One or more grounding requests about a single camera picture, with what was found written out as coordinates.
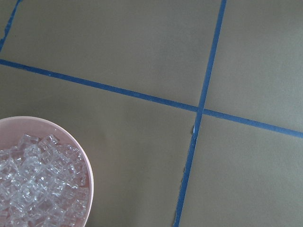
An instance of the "blue tape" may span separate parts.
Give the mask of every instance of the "blue tape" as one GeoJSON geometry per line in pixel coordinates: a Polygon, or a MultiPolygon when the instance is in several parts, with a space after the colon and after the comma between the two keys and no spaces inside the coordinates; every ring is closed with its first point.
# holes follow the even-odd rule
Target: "blue tape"
{"type": "Polygon", "coordinates": [[[180,219],[181,219],[186,189],[187,189],[187,185],[188,185],[190,169],[191,169],[193,158],[194,158],[196,141],[197,141],[198,134],[199,134],[200,124],[202,121],[202,114],[203,114],[203,110],[204,110],[209,81],[210,81],[210,77],[211,77],[212,70],[213,70],[214,57],[216,54],[217,45],[218,45],[218,41],[219,41],[219,35],[220,35],[221,25],[222,25],[222,21],[223,21],[225,6],[226,6],[226,0],[222,0],[220,9],[219,9],[216,28],[214,31],[213,43],[212,43],[212,47],[211,47],[210,54],[209,54],[209,59],[208,59],[205,78],[204,78],[204,82],[203,82],[202,92],[201,92],[201,96],[200,96],[198,111],[196,114],[194,132],[193,132],[193,136],[191,138],[190,145],[189,145],[187,160],[186,160],[186,164],[185,164],[185,170],[184,170],[183,179],[182,179],[182,183],[181,183],[181,189],[179,192],[179,198],[178,198],[178,202],[177,202],[176,218],[175,218],[173,227],[179,227],[179,224],[180,224],[180,219]]]}
{"type": "Polygon", "coordinates": [[[229,121],[233,121],[233,122],[246,124],[246,125],[249,125],[249,126],[254,126],[254,127],[257,127],[257,128],[261,128],[261,129],[266,129],[266,130],[270,130],[270,131],[279,132],[279,133],[290,135],[290,136],[303,138],[303,132],[300,132],[300,131],[295,131],[295,130],[291,130],[291,129],[286,129],[286,128],[274,126],[274,125],[271,125],[271,124],[257,122],[257,121],[245,119],[245,118],[242,118],[242,117],[229,115],[229,114],[226,114],[226,113],[220,113],[220,112],[205,109],[203,114],[206,114],[206,115],[209,115],[209,116],[212,116],[212,117],[217,117],[217,118],[229,120],[229,121]]]}
{"type": "Polygon", "coordinates": [[[12,12],[11,15],[10,15],[9,21],[8,21],[8,23],[7,23],[7,25],[6,25],[5,29],[4,29],[4,37],[3,37],[2,39],[0,39],[0,52],[1,52],[2,48],[3,48],[3,45],[4,45],[4,43],[5,43],[6,38],[8,37],[10,28],[11,28],[11,26],[12,26],[12,24],[13,24],[13,20],[14,20],[16,11],[17,11],[17,7],[18,7],[18,5],[19,5],[19,3],[20,3],[21,1],[22,1],[22,0],[18,0],[18,1],[17,1],[16,5],[15,5],[15,7],[14,7],[14,10],[13,10],[13,12],[12,12]]]}
{"type": "Polygon", "coordinates": [[[90,86],[90,87],[96,87],[96,88],[106,90],[106,91],[120,93],[120,94],[126,95],[126,96],[132,96],[132,97],[152,101],[152,102],[155,102],[155,103],[160,103],[160,104],[164,104],[164,105],[173,106],[173,107],[176,107],[176,108],[189,110],[189,111],[192,111],[192,112],[197,111],[197,107],[193,106],[193,105],[179,103],[179,102],[171,101],[171,100],[164,99],[164,98],[150,96],[150,95],[146,95],[146,94],[135,92],[135,91],[126,90],[126,89],[119,88],[119,87],[114,87],[114,86],[101,84],[101,83],[97,83],[97,82],[86,80],[86,79],[81,79],[81,78],[78,78],[78,77],[72,77],[72,76],[64,75],[64,74],[57,73],[57,72],[43,70],[43,69],[39,69],[39,68],[19,64],[19,63],[16,63],[16,62],[12,62],[12,61],[7,61],[7,60],[0,59],[0,64],[10,66],[10,67],[13,67],[13,68],[17,68],[17,69],[26,70],[26,71],[33,72],[33,73],[38,73],[38,74],[53,77],[53,78],[67,80],[67,81],[77,83],[77,84],[82,84],[82,85],[86,85],[86,86],[90,86]]]}

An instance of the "round container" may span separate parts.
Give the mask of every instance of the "round container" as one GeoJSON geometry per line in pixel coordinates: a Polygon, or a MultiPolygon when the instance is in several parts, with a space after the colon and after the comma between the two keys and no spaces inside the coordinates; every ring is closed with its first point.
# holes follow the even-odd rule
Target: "round container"
{"type": "Polygon", "coordinates": [[[83,148],[73,136],[55,123],[37,117],[18,116],[0,120],[0,149],[10,148],[18,144],[18,141],[25,133],[40,138],[53,134],[60,140],[60,143],[71,144],[74,147],[77,147],[83,154],[89,174],[89,185],[87,185],[89,187],[89,204],[84,221],[77,223],[77,227],[85,226],[93,201],[94,179],[89,159],[83,148]]]}

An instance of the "bowl of ice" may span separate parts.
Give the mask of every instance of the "bowl of ice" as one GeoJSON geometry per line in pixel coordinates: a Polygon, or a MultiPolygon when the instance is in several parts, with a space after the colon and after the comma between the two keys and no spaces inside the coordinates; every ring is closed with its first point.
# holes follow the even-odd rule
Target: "bowl of ice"
{"type": "Polygon", "coordinates": [[[0,227],[83,227],[93,174],[65,129],[36,117],[0,120],[0,227]]]}

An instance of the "floor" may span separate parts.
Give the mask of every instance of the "floor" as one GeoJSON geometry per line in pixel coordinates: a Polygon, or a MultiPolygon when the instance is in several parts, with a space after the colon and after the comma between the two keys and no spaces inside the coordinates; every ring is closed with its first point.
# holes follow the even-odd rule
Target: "floor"
{"type": "Polygon", "coordinates": [[[88,227],[301,227],[302,10],[0,0],[0,119],[82,145],[88,227]]]}

